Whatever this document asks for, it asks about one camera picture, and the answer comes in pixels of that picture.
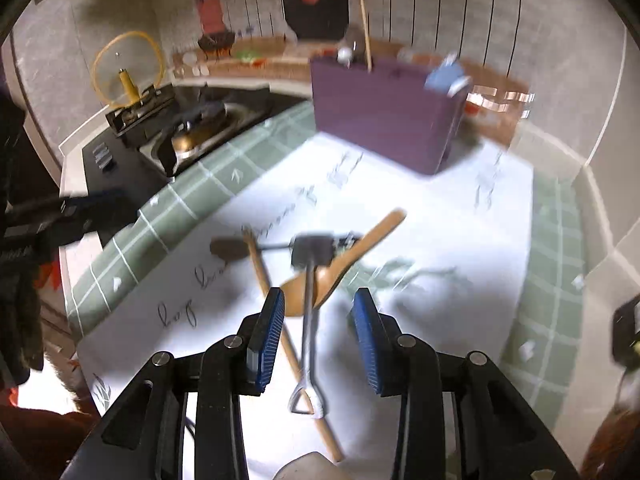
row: cartoon girl decal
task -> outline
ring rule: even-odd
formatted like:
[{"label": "cartoon girl decal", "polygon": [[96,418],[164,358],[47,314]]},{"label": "cartoon girl decal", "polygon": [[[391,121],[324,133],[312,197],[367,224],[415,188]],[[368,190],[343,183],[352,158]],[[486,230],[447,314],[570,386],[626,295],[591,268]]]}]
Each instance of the cartoon girl decal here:
[{"label": "cartoon girl decal", "polygon": [[196,8],[202,25],[202,37],[198,40],[198,46],[205,52],[230,48],[236,35],[226,28],[220,0],[196,0]]}]

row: yellow hoop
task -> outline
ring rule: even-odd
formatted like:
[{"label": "yellow hoop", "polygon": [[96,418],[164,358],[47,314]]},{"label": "yellow hoop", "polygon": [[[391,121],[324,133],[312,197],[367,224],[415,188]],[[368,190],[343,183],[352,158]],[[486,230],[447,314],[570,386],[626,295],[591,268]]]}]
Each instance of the yellow hoop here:
[{"label": "yellow hoop", "polygon": [[[107,103],[109,106],[113,108],[120,108],[120,105],[116,104],[116,101],[109,99],[106,95],[102,93],[102,90],[100,90],[100,87],[98,86],[98,81],[96,79],[95,71],[96,71],[96,67],[98,66],[98,62],[100,61],[100,58],[104,55],[104,53],[107,52],[107,50],[111,46],[113,46],[115,43],[119,42],[120,40],[123,40],[124,38],[128,38],[129,36],[139,36],[140,38],[147,40],[148,43],[151,45],[151,48],[153,49],[154,53],[156,54],[156,58],[158,59],[158,63],[160,64],[160,72],[158,73],[158,77],[154,81],[154,86],[156,88],[160,85],[160,83],[162,82],[162,79],[164,78],[164,70],[165,70],[164,57],[162,57],[162,52],[160,51],[160,47],[150,35],[148,35],[146,32],[143,32],[142,30],[130,30],[129,32],[125,32],[124,34],[121,34],[116,38],[113,38],[98,53],[98,55],[95,57],[94,64],[91,67],[91,84],[94,86],[95,92],[98,94],[98,97],[100,98],[101,101]],[[134,102],[135,100],[131,100],[125,106],[131,106]]]}]

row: black stovetop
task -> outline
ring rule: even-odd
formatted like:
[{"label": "black stovetop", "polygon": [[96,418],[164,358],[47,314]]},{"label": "black stovetop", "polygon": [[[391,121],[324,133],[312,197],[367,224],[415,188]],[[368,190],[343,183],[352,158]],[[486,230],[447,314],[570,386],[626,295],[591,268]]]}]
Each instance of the black stovetop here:
[{"label": "black stovetop", "polygon": [[[199,93],[202,94],[201,87],[176,87],[175,91],[180,95],[182,107],[187,106],[189,102],[195,104],[198,101],[197,95]],[[219,87],[207,87],[206,91],[208,100],[224,99],[232,92],[237,92],[233,88]],[[302,101],[303,99],[301,98],[271,92],[268,95],[269,111],[262,120],[276,116]],[[162,129],[165,120],[156,116],[149,122],[153,123],[154,128]],[[251,126],[252,124],[240,130],[240,132]],[[113,165],[108,171],[102,171],[95,160],[94,150],[99,146],[102,149],[102,145],[109,150],[113,157]],[[89,194],[119,188],[124,191],[137,208],[141,208],[153,195],[172,180],[144,160],[138,150],[125,146],[123,140],[115,136],[111,127],[104,130],[82,149],[82,161]],[[106,245],[114,234],[115,232],[98,232],[102,245]]]}]

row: green checkered tablecloth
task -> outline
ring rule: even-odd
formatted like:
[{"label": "green checkered tablecloth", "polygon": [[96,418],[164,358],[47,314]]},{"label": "green checkered tablecloth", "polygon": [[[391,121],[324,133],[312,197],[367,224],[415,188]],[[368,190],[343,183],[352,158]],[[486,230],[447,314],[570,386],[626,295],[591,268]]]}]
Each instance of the green checkered tablecloth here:
[{"label": "green checkered tablecloth", "polygon": [[[228,142],[155,195],[73,287],[66,309],[76,339],[116,309],[201,220],[315,134],[312,104],[300,104]],[[234,178],[237,171],[242,179]],[[580,343],[582,235],[569,184],[536,175],[533,200],[529,268],[500,367],[552,428]]]}]

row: gas stove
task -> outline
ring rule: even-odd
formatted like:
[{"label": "gas stove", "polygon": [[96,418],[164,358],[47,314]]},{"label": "gas stove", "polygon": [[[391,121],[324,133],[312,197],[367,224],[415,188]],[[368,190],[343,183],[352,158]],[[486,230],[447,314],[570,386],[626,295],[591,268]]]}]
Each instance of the gas stove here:
[{"label": "gas stove", "polygon": [[[164,86],[106,115],[110,127],[82,149],[87,190],[122,189],[142,207],[191,164],[301,102],[268,88]],[[114,233],[99,233],[106,244]]]}]

